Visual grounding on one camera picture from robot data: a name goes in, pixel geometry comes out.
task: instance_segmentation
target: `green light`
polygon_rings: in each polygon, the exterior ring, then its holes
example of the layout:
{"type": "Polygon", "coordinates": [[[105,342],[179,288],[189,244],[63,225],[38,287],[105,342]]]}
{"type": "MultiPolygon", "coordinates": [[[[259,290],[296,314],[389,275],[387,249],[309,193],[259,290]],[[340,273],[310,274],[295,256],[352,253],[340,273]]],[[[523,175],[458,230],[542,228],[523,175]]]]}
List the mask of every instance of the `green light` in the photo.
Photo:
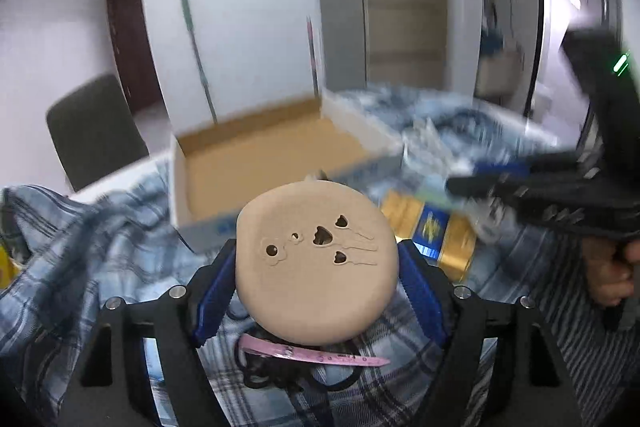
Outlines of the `green light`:
{"type": "Polygon", "coordinates": [[[614,73],[618,73],[618,71],[620,71],[620,68],[626,62],[627,59],[628,59],[628,57],[626,56],[626,54],[622,55],[622,57],[620,57],[620,60],[618,61],[618,63],[615,66],[613,66],[613,72],[614,73]]]}
{"type": "Polygon", "coordinates": [[[620,76],[622,73],[624,73],[624,72],[625,72],[625,70],[626,70],[626,68],[628,68],[628,67],[629,67],[629,63],[627,62],[627,63],[625,64],[625,67],[624,67],[624,68],[622,68],[622,69],[620,70],[620,73],[618,73],[618,76],[620,76]]]}

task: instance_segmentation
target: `human hand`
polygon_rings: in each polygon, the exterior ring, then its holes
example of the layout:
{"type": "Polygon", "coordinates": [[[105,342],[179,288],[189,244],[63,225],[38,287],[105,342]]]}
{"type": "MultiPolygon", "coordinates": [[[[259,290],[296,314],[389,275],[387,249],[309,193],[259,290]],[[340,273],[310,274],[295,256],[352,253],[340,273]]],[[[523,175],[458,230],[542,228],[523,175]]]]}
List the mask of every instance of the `human hand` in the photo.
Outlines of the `human hand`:
{"type": "Polygon", "coordinates": [[[582,241],[582,258],[587,270],[591,298],[604,307],[620,304],[634,293],[633,265],[640,263],[640,241],[625,248],[625,260],[613,259],[616,245],[590,237],[582,241]]]}

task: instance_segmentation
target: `open cardboard box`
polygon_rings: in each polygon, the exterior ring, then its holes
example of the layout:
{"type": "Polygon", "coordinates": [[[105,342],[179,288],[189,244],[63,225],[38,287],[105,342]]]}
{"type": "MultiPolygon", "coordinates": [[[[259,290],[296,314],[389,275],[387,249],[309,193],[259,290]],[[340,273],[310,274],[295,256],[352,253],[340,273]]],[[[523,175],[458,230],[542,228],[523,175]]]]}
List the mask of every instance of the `open cardboard box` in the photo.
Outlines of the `open cardboard box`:
{"type": "Polygon", "coordinates": [[[178,137],[172,145],[172,224],[194,251],[232,237],[238,212],[263,192],[319,170],[357,185],[397,168],[402,141],[325,90],[178,137]]]}

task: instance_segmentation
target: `beige round object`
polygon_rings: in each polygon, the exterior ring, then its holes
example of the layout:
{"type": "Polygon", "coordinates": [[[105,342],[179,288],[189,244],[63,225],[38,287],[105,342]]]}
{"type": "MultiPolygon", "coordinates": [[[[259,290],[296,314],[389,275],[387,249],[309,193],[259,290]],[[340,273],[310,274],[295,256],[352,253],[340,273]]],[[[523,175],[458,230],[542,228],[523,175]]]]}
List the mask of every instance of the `beige round object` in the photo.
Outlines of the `beige round object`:
{"type": "Polygon", "coordinates": [[[394,233],[352,188],[284,185],[238,216],[238,295],[261,327],[287,342],[352,339],[380,317],[397,282],[394,233]]]}

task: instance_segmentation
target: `chair backrest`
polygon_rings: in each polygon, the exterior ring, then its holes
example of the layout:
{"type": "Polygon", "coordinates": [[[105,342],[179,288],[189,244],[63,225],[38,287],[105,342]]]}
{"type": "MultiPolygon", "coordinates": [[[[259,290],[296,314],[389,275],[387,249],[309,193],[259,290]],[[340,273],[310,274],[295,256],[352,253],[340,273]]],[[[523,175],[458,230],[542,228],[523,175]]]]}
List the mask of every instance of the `chair backrest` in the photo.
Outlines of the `chair backrest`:
{"type": "Polygon", "coordinates": [[[74,190],[149,154],[113,74],[56,102],[47,111],[47,126],[74,190]]]}

